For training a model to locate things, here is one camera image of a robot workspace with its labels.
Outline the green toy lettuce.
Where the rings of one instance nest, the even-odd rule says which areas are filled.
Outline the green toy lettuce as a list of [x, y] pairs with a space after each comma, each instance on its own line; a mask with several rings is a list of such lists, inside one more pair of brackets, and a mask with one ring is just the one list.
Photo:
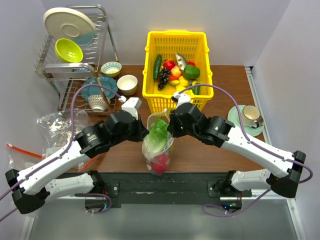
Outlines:
[[168, 141], [168, 123], [162, 118], [158, 118], [152, 125], [149, 134], [142, 143], [142, 153], [147, 159], [152, 159], [163, 151]]

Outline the dotted clear zip bag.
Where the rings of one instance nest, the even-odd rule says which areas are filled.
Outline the dotted clear zip bag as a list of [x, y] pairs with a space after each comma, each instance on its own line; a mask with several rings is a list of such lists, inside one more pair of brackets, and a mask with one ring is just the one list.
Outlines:
[[142, 142], [142, 154], [148, 171], [153, 175], [162, 175], [170, 165], [174, 138], [167, 130], [169, 123], [168, 109], [153, 113], [147, 119], [149, 134]]

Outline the red toy dragon fruit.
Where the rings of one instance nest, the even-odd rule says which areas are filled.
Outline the red toy dragon fruit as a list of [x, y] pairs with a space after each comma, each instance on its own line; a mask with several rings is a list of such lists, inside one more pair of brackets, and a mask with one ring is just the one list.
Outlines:
[[170, 165], [171, 155], [163, 153], [154, 158], [151, 162], [151, 169], [156, 175], [162, 175]]

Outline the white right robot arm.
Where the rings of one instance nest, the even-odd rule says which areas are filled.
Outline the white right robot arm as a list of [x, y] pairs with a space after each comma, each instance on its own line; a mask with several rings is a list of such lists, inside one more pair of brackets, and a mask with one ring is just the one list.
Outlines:
[[220, 117], [206, 117], [196, 106], [183, 103], [169, 114], [167, 130], [175, 138], [189, 135], [200, 142], [238, 153], [263, 168], [229, 171], [218, 185], [220, 192], [233, 197], [253, 189], [272, 190], [285, 198], [295, 198], [306, 154], [280, 150], [253, 136], [244, 136], [240, 127]]

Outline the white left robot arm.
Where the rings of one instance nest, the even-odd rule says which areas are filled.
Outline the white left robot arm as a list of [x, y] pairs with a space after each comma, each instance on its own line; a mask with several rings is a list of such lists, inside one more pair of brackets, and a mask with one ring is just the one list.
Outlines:
[[125, 110], [85, 127], [67, 145], [34, 166], [6, 172], [14, 205], [25, 215], [50, 200], [67, 195], [101, 195], [105, 183], [96, 170], [75, 177], [60, 176], [75, 165], [106, 153], [124, 141], [141, 142], [148, 134], [141, 117], [132, 116]]

